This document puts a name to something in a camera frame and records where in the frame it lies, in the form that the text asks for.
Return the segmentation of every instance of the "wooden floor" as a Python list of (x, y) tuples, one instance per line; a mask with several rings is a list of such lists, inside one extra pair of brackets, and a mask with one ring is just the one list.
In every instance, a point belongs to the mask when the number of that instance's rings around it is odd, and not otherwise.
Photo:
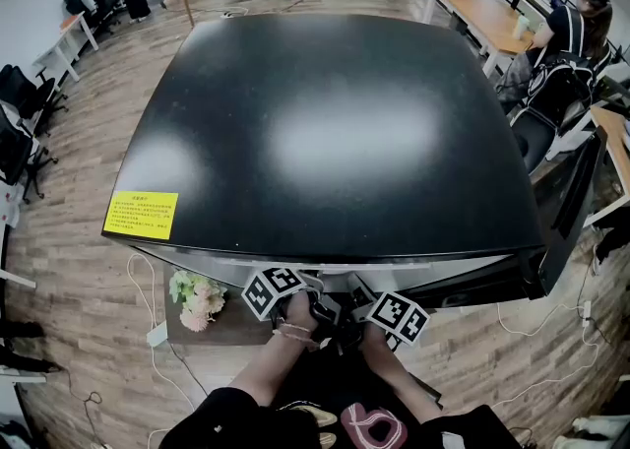
[[(291, 13), (361, 13), (419, 20), (426, 0), (194, 0), (195, 19), (216, 19), (225, 6), (249, 14), (289, 9)], [(180, 10), (176, 4), (171, 8)], [(448, 17), (436, 13), (434, 22)], [(149, 433), (170, 428), (189, 413), (179, 393), (151, 368), (145, 342), (147, 308), (127, 279), (130, 251), (100, 237), (116, 172), (153, 90), (189, 32), (184, 13), (157, 7), (139, 26), (121, 26), (104, 38), (100, 52), (87, 51), (78, 64), (79, 84), (66, 83), (68, 113), (58, 113), (43, 143), (60, 158), (42, 175), (43, 201), (33, 198), (9, 239), (9, 271), (37, 281), (35, 292), (8, 286), (7, 309), (16, 320), (37, 320), (47, 337), (17, 342), (24, 353), (44, 355), (72, 374), (75, 394), (98, 391), (103, 402), (90, 405), (99, 436), (114, 449), (147, 447)], [(502, 305), (506, 324), (531, 332), (558, 302), (575, 305), (591, 261), (592, 232), (582, 239), (552, 296)], [(161, 265), (157, 293), (161, 293)], [(146, 265), (134, 266), (145, 292), (151, 290)], [(628, 371), (628, 350), (620, 344), (623, 314), (630, 312), (628, 250), (615, 254), (603, 275), (588, 277), (583, 300), (594, 301), (594, 316), (613, 342), (599, 344), (595, 366), (560, 384), (533, 388), (495, 411), (508, 426), (528, 426), (541, 447), (568, 429), (577, 415), (593, 412), (609, 395), (620, 373)], [(163, 319), (157, 298), (157, 319)], [(440, 312), (431, 320), (419, 349), (400, 351), (409, 371), (440, 390), (447, 413), (516, 396), (545, 378), (562, 377), (588, 364), (594, 350), (582, 344), (575, 311), (559, 310), (535, 337), (510, 335), (497, 321), (496, 306), (464, 313)], [(179, 349), (206, 389), (225, 385), (255, 348)], [(202, 391), (169, 348), (156, 352), (160, 370), (198, 405)], [(53, 448), (86, 448), (91, 431), (80, 401), (70, 396), (68, 378), (54, 374), (45, 385), (23, 388), (29, 413), (47, 431)], [(161, 434), (152, 447), (158, 446)]]

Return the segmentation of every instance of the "black tabletop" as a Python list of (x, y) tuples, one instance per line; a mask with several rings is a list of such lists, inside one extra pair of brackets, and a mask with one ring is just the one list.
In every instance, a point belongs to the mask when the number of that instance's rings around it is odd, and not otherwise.
[(542, 244), (514, 136), (464, 39), (380, 17), (197, 26), (118, 190), (179, 194), (169, 240), (141, 240), (227, 256), (369, 263)]

